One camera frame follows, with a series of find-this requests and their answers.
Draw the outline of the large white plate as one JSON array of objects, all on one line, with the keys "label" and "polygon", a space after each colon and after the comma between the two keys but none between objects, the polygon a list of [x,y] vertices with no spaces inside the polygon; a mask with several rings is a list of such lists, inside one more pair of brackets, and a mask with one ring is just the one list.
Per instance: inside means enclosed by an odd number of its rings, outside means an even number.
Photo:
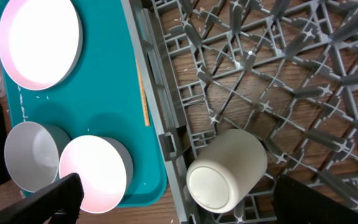
[{"label": "large white plate", "polygon": [[0,58],[8,76],[28,90],[45,90],[75,68],[83,28],[70,0],[10,0],[0,18]]}]

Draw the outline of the small pink bowl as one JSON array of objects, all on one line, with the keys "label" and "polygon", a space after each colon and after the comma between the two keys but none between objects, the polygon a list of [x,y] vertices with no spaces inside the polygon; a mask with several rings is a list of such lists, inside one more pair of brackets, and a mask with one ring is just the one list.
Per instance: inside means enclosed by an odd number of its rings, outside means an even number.
[{"label": "small pink bowl", "polygon": [[134,165],[119,141],[93,135],[71,140],[59,163],[59,176],[80,176],[84,192],[80,208],[88,213],[106,213],[121,202],[132,182]]}]

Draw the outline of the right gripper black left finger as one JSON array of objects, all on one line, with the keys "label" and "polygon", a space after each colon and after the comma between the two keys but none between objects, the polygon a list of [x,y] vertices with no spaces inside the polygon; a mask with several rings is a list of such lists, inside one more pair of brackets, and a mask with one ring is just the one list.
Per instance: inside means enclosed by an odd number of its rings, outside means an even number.
[{"label": "right gripper black left finger", "polygon": [[0,224],[76,223],[84,198],[80,176],[71,173],[0,211]]}]

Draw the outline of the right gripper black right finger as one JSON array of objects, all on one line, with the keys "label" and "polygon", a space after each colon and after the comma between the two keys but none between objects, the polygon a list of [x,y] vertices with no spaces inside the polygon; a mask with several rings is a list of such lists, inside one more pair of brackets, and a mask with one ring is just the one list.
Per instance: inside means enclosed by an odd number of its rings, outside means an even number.
[{"label": "right gripper black right finger", "polygon": [[273,191],[278,223],[358,224],[358,213],[292,179],[281,176]]}]

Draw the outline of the grey bowl with rice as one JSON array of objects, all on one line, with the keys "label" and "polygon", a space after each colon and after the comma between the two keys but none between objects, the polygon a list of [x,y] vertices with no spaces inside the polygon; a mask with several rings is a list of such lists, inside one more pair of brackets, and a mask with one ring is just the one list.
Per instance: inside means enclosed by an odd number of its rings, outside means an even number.
[{"label": "grey bowl with rice", "polygon": [[9,132],[4,160],[11,179],[23,190],[36,192],[59,179],[60,156],[70,142],[57,126],[24,121]]}]

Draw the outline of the white paper cup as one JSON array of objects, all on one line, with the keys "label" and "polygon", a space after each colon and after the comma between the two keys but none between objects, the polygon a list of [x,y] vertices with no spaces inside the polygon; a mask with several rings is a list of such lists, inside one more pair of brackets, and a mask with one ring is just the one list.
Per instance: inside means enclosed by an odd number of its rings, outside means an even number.
[{"label": "white paper cup", "polygon": [[267,170],[267,153],[251,133],[228,129],[191,163],[186,185],[194,201],[213,213],[232,210]]}]

